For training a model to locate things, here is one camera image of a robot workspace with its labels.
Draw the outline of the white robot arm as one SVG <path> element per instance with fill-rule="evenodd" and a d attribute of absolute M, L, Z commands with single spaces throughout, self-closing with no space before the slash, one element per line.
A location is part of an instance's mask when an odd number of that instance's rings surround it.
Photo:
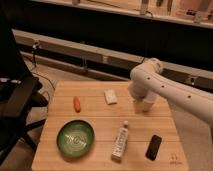
<path fill-rule="evenodd" d="M 213 94 L 165 78 L 163 64 L 150 58 L 130 72 L 129 92 L 134 99 L 143 99 L 154 92 L 213 126 Z"/>

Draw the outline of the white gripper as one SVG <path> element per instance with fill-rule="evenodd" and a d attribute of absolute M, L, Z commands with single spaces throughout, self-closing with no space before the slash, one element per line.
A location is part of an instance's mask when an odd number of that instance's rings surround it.
<path fill-rule="evenodd" d="M 141 99 L 145 98 L 148 90 L 140 85 L 139 83 L 131 82 L 128 87 L 129 93 L 133 99 L 134 110 L 136 113 L 143 112 L 143 101 Z"/>

